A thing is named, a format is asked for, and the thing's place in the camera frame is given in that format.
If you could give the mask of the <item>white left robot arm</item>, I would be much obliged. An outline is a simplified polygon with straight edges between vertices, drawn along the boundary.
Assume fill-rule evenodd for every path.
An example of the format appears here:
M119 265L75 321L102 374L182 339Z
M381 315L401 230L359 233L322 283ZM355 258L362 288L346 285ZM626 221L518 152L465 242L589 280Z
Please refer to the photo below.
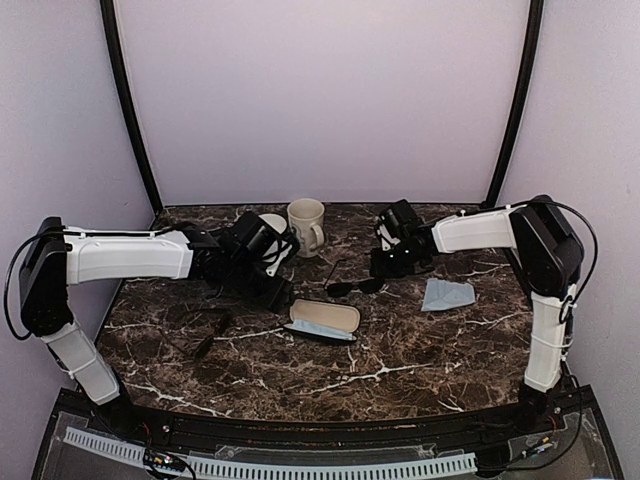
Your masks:
M89 401L103 407L103 421L120 436L131 436L141 427L140 412L125 401L125 386L86 334L73 290L111 299L126 280L200 281L278 313L292 294L291 282L278 271L299 248L287 226L276 227L252 211L217 229L181 222L155 230L95 230L48 217L6 267L4 315L12 314L7 303L16 286L23 330L14 338L40 339Z

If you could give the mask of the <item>light blue cleaning cloth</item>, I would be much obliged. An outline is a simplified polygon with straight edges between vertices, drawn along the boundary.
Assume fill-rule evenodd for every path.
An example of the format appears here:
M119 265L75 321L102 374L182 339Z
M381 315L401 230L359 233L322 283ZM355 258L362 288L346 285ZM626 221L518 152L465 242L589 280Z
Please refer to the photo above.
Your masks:
M327 327L313 322L295 319L290 325L289 329L294 331L307 333L319 337L330 338L340 341L354 341L355 337L350 332L345 332L332 327Z

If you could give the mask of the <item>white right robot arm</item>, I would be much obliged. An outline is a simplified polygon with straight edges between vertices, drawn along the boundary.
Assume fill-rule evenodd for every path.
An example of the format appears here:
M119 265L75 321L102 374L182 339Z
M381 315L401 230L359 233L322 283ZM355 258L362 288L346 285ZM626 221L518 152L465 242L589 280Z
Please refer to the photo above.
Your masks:
M459 212L425 223L405 199L376 218L379 246L371 251L374 277L402 278L438 255L482 249L515 253L533 312L528 363L510 424L534 432L549 416L549 396L563 374L572 342L573 310L591 276L581 272L585 249L565 215L575 210L538 195L476 213Z

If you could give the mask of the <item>black aviator sunglasses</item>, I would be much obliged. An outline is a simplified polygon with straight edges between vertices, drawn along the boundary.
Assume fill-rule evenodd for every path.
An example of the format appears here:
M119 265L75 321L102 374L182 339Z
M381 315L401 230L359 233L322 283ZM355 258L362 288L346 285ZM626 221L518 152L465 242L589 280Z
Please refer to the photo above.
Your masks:
M381 292L388 281L371 270L371 261L368 261L368 276L357 280L333 281L332 277L338 267L346 262L346 259L336 260L331 267L330 273L324 281L322 288L329 298L337 299L346 297L352 292L359 292L365 295L373 295Z

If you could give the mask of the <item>black glasses case beige lining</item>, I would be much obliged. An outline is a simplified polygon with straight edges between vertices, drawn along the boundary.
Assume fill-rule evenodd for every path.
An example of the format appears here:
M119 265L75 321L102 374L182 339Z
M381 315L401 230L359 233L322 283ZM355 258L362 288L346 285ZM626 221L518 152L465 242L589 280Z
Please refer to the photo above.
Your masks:
M355 337L355 340L340 341L289 329L288 325L290 325L295 319L313 322L327 327L343 330L345 332L350 332ZM334 342L338 344L348 344L353 343L357 340L355 332L359 328L360 319L360 311L352 306L297 299L289 309L289 322L284 324L283 328L293 334L310 337L312 339L323 341L325 343Z

